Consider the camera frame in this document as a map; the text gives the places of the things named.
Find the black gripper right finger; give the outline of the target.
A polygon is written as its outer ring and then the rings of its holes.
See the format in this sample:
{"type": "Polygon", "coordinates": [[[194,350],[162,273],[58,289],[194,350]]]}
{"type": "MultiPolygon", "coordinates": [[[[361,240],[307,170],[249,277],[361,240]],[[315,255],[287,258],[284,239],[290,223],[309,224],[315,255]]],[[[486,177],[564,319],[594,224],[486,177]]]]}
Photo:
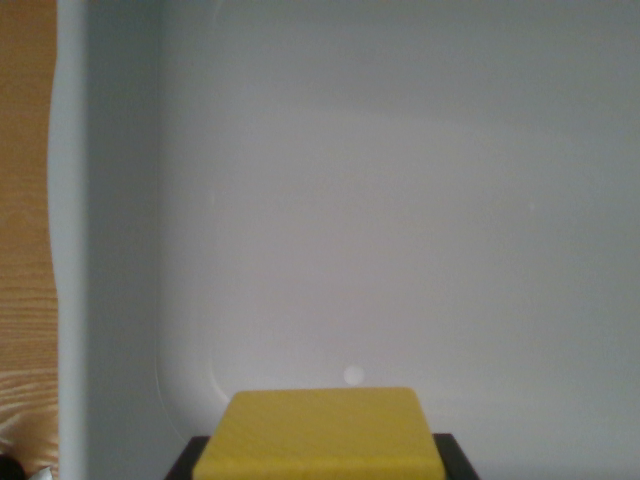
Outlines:
{"type": "Polygon", "coordinates": [[[453,434],[434,433],[433,438],[445,468],[446,480],[480,480],[453,434]]]}

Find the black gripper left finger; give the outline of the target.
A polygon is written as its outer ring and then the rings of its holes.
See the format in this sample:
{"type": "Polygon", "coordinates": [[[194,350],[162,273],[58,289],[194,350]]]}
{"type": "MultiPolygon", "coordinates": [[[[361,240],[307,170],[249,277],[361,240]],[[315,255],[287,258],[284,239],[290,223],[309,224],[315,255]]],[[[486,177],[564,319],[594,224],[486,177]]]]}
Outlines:
{"type": "Polygon", "coordinates": [[[166,480],[192,480],[193,469],[209,440],[209,436],[192,437],[167,473],[166,480]]]}

